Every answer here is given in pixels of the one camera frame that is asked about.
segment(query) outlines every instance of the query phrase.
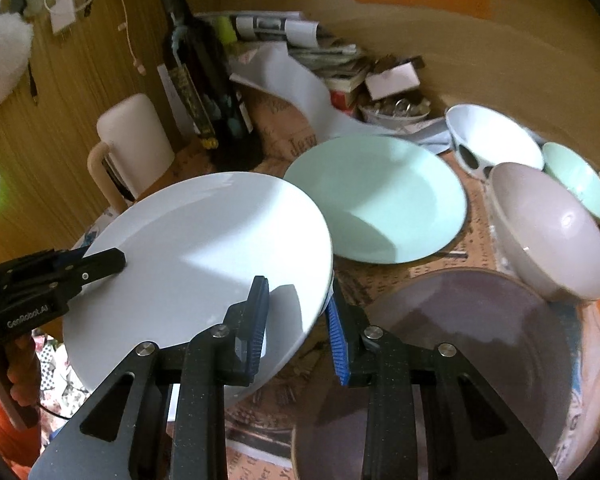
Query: mint green bowl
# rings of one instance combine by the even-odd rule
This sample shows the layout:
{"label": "mint green bowl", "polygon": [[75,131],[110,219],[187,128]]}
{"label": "mint green bowl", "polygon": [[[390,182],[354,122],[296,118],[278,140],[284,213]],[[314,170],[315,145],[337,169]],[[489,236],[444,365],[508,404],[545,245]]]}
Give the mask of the mint green bowl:
{"label": "mint green bowl", "polygon": [[600,222],[600,177],[576,152],[548,142],[542,147],[544,172],[571,191],[593,218]]}

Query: plate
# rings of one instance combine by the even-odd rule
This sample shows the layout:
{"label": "plate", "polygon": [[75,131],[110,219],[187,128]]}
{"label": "plate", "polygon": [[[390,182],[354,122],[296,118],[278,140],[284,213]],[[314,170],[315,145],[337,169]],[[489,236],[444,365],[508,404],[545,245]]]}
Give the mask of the plate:
{"label": "plate", "polygon": [[85,286],[63,320],[69,361],[90,390],[138,343],[166,348],[221,322],[263,275],[266,348],[251,386],[225,388],[229,406],[293,356],[331,285],[331,239],[320,210],[297,187],[265,174],[216,173],[167,187],[116,218],[87,255],[112,247],[125,253],[125,270]]}
{"label": "plate", "polygon": [[[410,344],[457,346],[544,453],[553,452],[567,420],[570,352],[557,316],[526,285],[483,269],[439,270],[383,296],[367,313],[372,324]],[[325,354],[298,410],[293,456],[299,480],[360,478],[367,401],[365,388],[340,386]],[[417,411],[416,424],[422,435]]]}
{"label": "plate", "polygon": [[439,157],[395,137],[349,136],[303,153],[285,180],[322,211],[338,256],[372,264],[419,260],[462,228],[466,195]]}

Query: bottle label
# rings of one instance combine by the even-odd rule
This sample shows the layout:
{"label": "bottle label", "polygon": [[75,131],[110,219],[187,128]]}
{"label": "bottle label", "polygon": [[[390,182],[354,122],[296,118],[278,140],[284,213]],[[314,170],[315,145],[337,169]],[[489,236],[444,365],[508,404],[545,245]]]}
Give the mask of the bottle label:
{"label": "bottle label", "polygon": [[247,130],[249,133],[251,133],[253,131],[253,123],[251,123],[251,118],[249,117],[249,112],[247,111],[247,105],[240,103],[240,111],[242,113],[242,118],[244,119],[244,124],[246,124]]}
{"label": "bottle label", "polygon": [[176,87],[178,95],[182,99],[187,112],[189,112],[196,124],[202,146],[206,150],[217,149],[218,138],[216,137],[216,131],[206,113],[200,95],[193,84],[187,66],[183,64],[169,70],[169,76],[171,77],[171,81],[173,81],[173,85]]}

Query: power adapter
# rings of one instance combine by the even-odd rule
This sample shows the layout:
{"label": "power adapter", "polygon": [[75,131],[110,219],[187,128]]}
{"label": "power adapter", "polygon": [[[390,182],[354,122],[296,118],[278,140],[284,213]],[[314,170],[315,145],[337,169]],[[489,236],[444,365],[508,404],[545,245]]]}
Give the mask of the power adapter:
{"label": "power adapter", "polygon": [[59,34],[69,25],[75,23],[74,0],[56,0],[56,4],[49,9],[51,16],[51,30],[53,34]]}

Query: metal screw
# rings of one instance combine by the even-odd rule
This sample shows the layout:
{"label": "metal screw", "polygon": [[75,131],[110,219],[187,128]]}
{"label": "metal screw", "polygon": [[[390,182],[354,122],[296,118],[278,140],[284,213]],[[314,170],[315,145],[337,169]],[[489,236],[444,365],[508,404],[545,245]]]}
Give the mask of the metal screw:
{"label": "metal screw", "polygon": [[454,355],[456,355],[456,347],[453,346],[451,343],[442,343],[438,347],[438,352],[440,352],[440,355],[444,357],[453,357]]}
{"label": "metal screw", "polygon": [[136,354],[140,357],[144,357],[147,355],[151,355],[155,352],[155,345],[150,341],[145,341],[144,343],[140,343],[136,346]]}
{"label": "metal screw", "polygon": [[211,335],[213,337],[227,337],[229,335],[229,327],[223,324],[215,325],[211,327]]}
{"label": "metal screw", "polygon": [[384,332],[379,326],[368,326],[365,328],[365,337],[369,339],[380,339]]}

